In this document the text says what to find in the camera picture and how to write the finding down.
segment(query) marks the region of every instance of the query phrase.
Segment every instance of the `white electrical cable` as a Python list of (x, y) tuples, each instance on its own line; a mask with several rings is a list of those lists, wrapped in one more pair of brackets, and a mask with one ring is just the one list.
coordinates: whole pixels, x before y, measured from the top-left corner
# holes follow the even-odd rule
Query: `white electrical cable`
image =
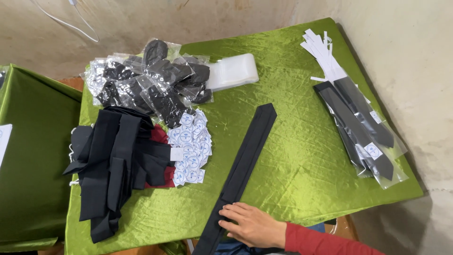
[(93, 30), (93, 32), (94, 32), (94, 34), (96, 35), (97, 39), (94, 39), (94, 38), (92, 38), (91, 36), (87, 35), (87, 34), (86, 34), (85, 32), (83, 32), (81, 29), (79, 29), (79, 28), (77, 28), (77, 27), (75, 27), (75, 26), (73, 26), (73, 25), (71, 25), (71, 24), (68, 24), (68, 23), (66, 23), (66, 22), (64, 22), (64, 21), (62, 21), (62, 20), (59, 20), (58, 18), (56, 18), (56, 17), (50, 15), (49, 13), (47, 13), (46, 11), (44, 11), (44, 9), (39, 5), (39, 3), (38, 3), (36, 0), (31, 0), (31, 1), (34, 2), (34, 3), (36, 4), (36, 6), (37, 6), (41, 11), (43, 11), (43, 13), (45, 13), (47, 16), (49, 16), (50, 18), (52, 18), (52, 19), (54, 19), (54, 20), (56, 20), (56, 21), (58, 21), (58, 22), (60, 22), (60, 23), (63, 23), (63, 24), (65, 24), (65, 25), (68, 25), (68, 26), (70, 26), (70, 27), (72, 27), (72, 28), (74, 28), (74, 29), (77, 29), (77, 30), (80, 31), (82, 34), (84, 34), (86, 37), (90, 38), (91, 40), (93, 40), (93, 41), (95, 41), (95, 42), (99, 42), (99, 36), (97, 35), (96, 31), (95, 31), (95, 30), (94, 30), (94, 29), (93, 29), (93, 28), (85, 21), (85, 19), (82, 17), (82, 15), (80, 14), (79, 10), (77, 9), (77, 6), (76, 6), (76, 5), (74, 5), (74, 7), (76, 8), (77, 13), (78, 13), (79, 16), (82, 18), (83, 22), (85, 22), (85, 24), (86, 24), (91, 30)]

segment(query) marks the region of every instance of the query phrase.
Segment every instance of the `stained beige wall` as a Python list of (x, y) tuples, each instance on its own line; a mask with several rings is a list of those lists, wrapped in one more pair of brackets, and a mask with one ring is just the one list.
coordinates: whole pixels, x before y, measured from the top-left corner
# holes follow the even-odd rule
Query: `stained beige wall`
[[(57, 18), (92, 31), (68, 0), (37, 0)], [(0, 4), (0, 61), (51, 78), (84, 72), (95, 57), (139, 53), (149, 38), (179, 44), (288, 26), (296, 0), (79, 0), (82, 16), (99, 34), (95, 43), (47, 17), (30, 0)]]
[(354, 214), (359, 236), (386, 254), (451, 254), (453, 2), (300, 1), (295, 13), (342, 26), (426, 186), (423, 198)]
[[(43, 8), (85, 31), (67, 0)], [(354, 215), (362, 240), (387, 254), (453, 248), (453, 2), (448, 0), (80, 0), (94, 43), (29, 0), (3, 1), (0, 64), (52, 78), (78, 75), (94, 57), (138, 53), (150, 37), (184, 44), (332, 17), (410, 150), (426, 196)]]

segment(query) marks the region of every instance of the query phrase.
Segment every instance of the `person's hand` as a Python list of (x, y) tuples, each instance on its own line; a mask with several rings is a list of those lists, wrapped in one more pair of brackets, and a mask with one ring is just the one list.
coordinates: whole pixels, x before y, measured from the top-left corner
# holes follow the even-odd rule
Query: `person's hand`
[(228, 237), (249, 247), (284, 249), (286, 222), (276, 221), (260, 209), (241, 202), (224, 206), (219, 214), (239, 224), (219, 221), (219, 225), (230, 232)]

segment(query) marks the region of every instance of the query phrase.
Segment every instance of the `green tablecloth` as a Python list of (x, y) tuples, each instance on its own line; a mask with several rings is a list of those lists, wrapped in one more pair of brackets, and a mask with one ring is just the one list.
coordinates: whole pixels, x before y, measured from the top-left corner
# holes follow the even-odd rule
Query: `green tablecloth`
[[(313, 91), (310, 76), (323, 72), (299, 44), (306, 29), (328, 32), (333, 55), (381, 113), (357, 63), (332, 19), (279, 30), (184, 45), (182, 53), (210, 55), (211, 62), (252, 53), (260, 81), (214, 93), (201, 105), (214, 145), (203, 184), (134, 191), (121, 209), (120, 229), (92, 244), (89, 221), (78, 222), (80, 187), (73, 186), (66, 227), (68, 254), (102, 254), (200, 236), (257, 106), (273, 103), (277, 120), (241, 201), (277, 220), (313, 225), (371, 206), (422, 195), (404, 157), (409, 180), (382, 190), (373, 178), (359, 179), (332, 117)], [(96, 121), (92, 96), (83, 93), (80, 124)]]
[(63, 240), (71, 178), (61, 173), (81, 100), (80, 91), (11, 65), (0, 89), (0, 125), (13, 125), (0, 168), (0, 252)]

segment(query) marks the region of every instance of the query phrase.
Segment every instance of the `red sleeve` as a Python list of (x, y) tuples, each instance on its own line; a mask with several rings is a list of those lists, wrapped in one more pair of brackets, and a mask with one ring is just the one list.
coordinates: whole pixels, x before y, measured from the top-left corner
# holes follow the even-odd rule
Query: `red sleeve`
[(285, 251), (301, 255), (384, 255), (360, 242), (286, 223)]

